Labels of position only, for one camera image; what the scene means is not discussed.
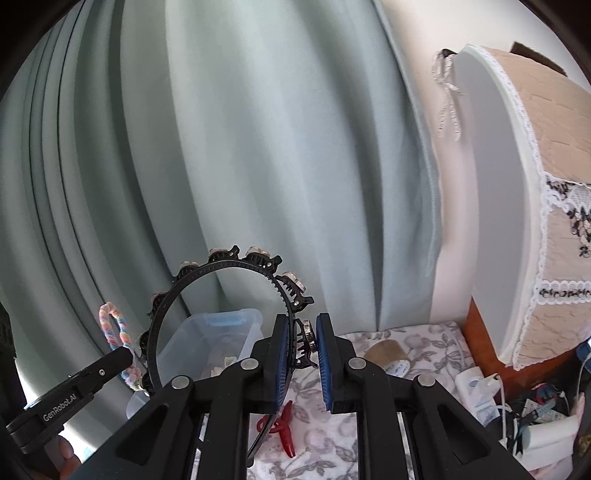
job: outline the wooden furniture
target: wooden furniture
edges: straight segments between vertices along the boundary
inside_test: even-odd
[[[486,327],[474,300],[470,304],[462,333],[474,357],[475,364],[481,368],[484,376],[487,377],[493,373],[501,375],[507,400],[552,377],[572,375],[573,372],[576,375],[580,365],[574,350],[571,350],[556,358],[530,365],[519,371],[512,367],[506,367],[495,355],[491,339],[486,332]]]

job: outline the person's hand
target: person's hand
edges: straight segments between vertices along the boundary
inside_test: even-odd
[[[70,442],[64,437],[58,437],[58,443],[60,446],[60,452],[63,455],[66,462],[60,471],[60,480],[65,480],[74,472],[80,465],[80,459],[74,454],[74,449]],[[49,480],[45,475],[40,473],[32,472],[33,480]]]

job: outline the pastel hair tie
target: pastel hair tie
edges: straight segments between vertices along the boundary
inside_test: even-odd
[[[117,322],[117,325],[119,326],[119,335],[116,335],[113,331],[113,325],[109,315],[112,316]],[[115,304],[108,301],[99,309],[99,321],[100,329],[103,331],[103,334],[105,335],[107,342],[109,342],[111,349],[115,350],[120,346],[124,346],[131,350],[131,353],[134,356],[134,363],[131,365],[131,367],[126,368],[121,372],[121,378],[123,378],[125,383],[133,390],[143,390],[140,383],[142,371],[138,367],[137,355],[134,351],[131,336],[127,332],[127,322],[125,321],[123,315],[115,306]]]

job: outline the lace trim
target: lace trim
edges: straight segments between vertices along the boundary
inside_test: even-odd
[[[589,185],[547,176],[547,200],[570,219],[570,232],[579,237],[579,256],[591,257],[591,189]]]
[[[477,51],[490,65],[491,69],[496,73],[498,79],[503,84],[505,91],[509,94],[513,106],[519,113],[521,117],[522,125],[525,129],[525,133],[527,135],[527,141],[531,148],[534,164],[536,170],[538,172],[538,178],[540,182],[540,192],[544,192],[548,190],[546,181],[548,174],[544,171],[544,166],[542,163],[542,157],[540,154],[540,149],[538,147],[538,141],[535,137],[534,127],[531,124],[530,116],[527,114],[525,110],[525,105],[513,85],[513,82],[507,75],[506,71],[503,69],[501,64],[497,61],[496,58],[485,48],[479,47],[476,45],[470,45],[472,49]],[[544,197],[542,196],[540,202],[540,256],[538,257],[538,269],[535,274],[534,280],[534,287],[532,289],[532,295],[530,298],[530,304],[528,305],[527,311],[525,312],[525,318],[523,321],[523,325],[521,327],[521,332],[519,333],[519,341],[515,345],[515,349],[513,350],[513,357],[512,357],[512,364],[516,370],[520,370],[523,367],[527,366],[526,364],[519,362],[519,352],[521,351],[521,347],[523,345],[523,340],[525,338],[525,334],[527,333],[528,327],[530,326],[531,316],[534,313],[534,309],[538,305],[538,292],[540,291],[540,285],[542,283],[542,274],[544,272],[544,267],[546,264],[546,251],[548,247],[548,214],[550,213],[550,203],[548,201],[544,201]]]
[[[538,305],[563,305],[591,302],[591,281],[543,280]]]

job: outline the red hair clip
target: red hair clip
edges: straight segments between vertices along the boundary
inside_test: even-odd
[[[289,401],[283,407],[283,412],[281,416],[275,419],[275,423],[269,433],[279,433],[279,438],[281,439],[281,444],[283,445],[283,450],[287,454],[289,458],[293,458],[296,456],[296,449],[294,448],[294,442],[291,439],[291,430],[290,430],[290,421],[292,418],[291,409],[293,407],[293,401]],[[256,429],[260,432],[267,421],[267,415],[261,418],[256,423]]]

